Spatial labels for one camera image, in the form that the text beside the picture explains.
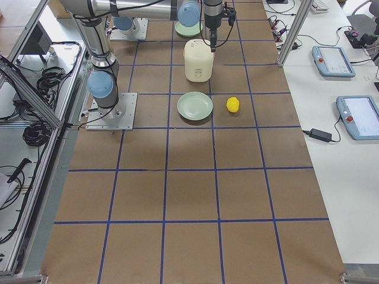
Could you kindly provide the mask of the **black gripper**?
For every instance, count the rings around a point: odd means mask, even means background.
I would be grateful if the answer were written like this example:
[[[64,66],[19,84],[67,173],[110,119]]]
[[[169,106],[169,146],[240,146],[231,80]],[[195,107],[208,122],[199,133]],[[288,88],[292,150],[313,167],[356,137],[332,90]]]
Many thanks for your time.
[[[205,26],[210,29],[210,49],[212,53],[216,52],[216,29],[221,26],[223,15],[222,0],[204,0],[204,19]]]

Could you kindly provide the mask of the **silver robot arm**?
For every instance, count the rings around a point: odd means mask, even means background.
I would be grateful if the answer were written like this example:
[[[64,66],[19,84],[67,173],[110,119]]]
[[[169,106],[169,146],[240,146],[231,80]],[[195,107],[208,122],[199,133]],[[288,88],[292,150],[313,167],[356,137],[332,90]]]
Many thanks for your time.
[[[138,20],[130,17],[114,17],[114,26],[127,36],[132,36],[140,30]]]
[[[205,27],[210,30],[210,49],[217,48],[217,29],[221,19],[226,17],[222,1],[62,1],[63,7],[76,20],[79,32],[91,54],[95,73],[88,79],[88,87],[94,83],[105,87],[99,74],[107,75],[113,88],[105,98],[92,96],[98,105],[101,119],[112,121],[124,115],[124,103],[120,102],[117,89],[118,60],[109,48],[104,35],[103,18],[148,18],[178,21],[185,27],[192,27],[204,16]]]

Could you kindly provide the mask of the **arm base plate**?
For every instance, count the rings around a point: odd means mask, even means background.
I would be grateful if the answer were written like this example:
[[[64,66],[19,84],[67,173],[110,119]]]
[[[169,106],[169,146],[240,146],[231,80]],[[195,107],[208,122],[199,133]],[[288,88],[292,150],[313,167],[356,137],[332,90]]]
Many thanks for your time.
[[[111,41],[145,41],[147,34],[147,26],[149,20],[147,18],[133,18],[130,20],[130,28],[125,30],[127,25],[114,24],[110,33]]]
[[[97,102],[93,99],[92,107],[97,110],[89,113],[89,123],[84,127],[88,131],[132,130],[136,105],[137,93],[119,93],[118,104],[106,115],[108,110],[98,108]]]

